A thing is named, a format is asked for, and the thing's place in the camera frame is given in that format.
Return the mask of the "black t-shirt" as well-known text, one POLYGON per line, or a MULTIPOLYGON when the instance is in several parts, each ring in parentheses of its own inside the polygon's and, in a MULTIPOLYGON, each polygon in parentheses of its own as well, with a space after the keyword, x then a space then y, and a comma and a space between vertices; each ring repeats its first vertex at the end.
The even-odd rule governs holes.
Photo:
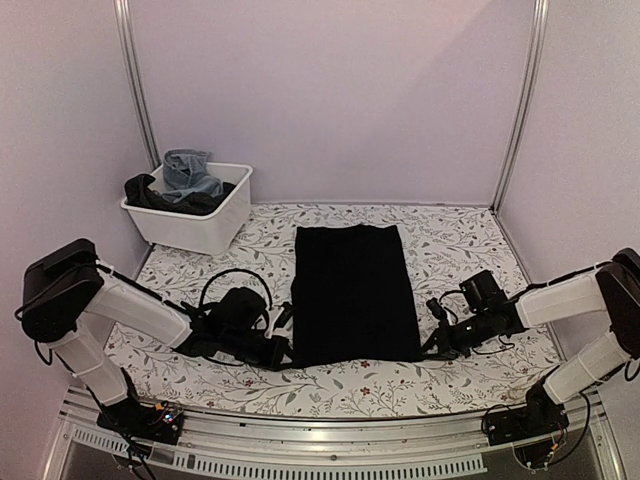
POLYGON ((293 349, 301 368, 422 358, 396 226, 298 228, 291 297, 293 349))

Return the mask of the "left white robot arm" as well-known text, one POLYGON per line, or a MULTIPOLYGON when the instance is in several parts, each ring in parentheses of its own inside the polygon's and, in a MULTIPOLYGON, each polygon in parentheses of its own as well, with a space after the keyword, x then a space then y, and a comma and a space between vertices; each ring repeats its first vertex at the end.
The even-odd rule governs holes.
POLYGON ((295 354, 282 331, 290 307, 246 287, 222 299, 179 304, 103 263, 93 242, 76 239, 29 265, 15 317, 25 334, 46 346, 108 410, 128 434, 148 426, 148 412, 135 400, 126 372, 105 353, 86 321, 102 317, 146 334, 180 355, 213 361, 216 354, 240 365, 277 371, 295 354))

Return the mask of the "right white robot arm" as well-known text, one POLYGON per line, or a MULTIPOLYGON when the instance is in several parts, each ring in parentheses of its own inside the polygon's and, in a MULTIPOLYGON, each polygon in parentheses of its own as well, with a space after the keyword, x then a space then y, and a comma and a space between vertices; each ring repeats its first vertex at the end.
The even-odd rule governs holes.
POLYGON ((526 394, 517 427, 537 436, 552 424, 555 407, 639 357, 639 254, 619 250, 609 260, 533 283, 509 295, 494 275, 482 270, 462 281, 470 316, 457 320, 442 298, 427 307, 438 325, 422 346, 426 360, 467 357, 488 340, 549 327, 562 333, 584 320, 588 331, 573 341, 573 351, 526 394))

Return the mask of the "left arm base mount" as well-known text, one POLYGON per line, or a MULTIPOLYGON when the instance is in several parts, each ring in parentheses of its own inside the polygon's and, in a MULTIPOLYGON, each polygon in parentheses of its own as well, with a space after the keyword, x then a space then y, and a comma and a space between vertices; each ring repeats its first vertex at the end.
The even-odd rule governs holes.
POLYGON ((127 438, 176 445, 181 436, 184 415, 176 404, 161 401, 154 405, 142 403, 133 387, 123 400, 112 405, 98 403, 97 425, 127 438))

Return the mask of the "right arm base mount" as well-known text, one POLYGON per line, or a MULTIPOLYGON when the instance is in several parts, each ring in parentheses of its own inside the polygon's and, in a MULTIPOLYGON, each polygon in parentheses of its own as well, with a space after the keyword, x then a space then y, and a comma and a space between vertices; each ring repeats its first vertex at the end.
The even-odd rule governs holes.
POLYGON ((491 446, 560 432, 569 426, 564 405, 551 399, 542 382, 526 393, 525 400, 522 407, 485 413, 481 431, 491 446))

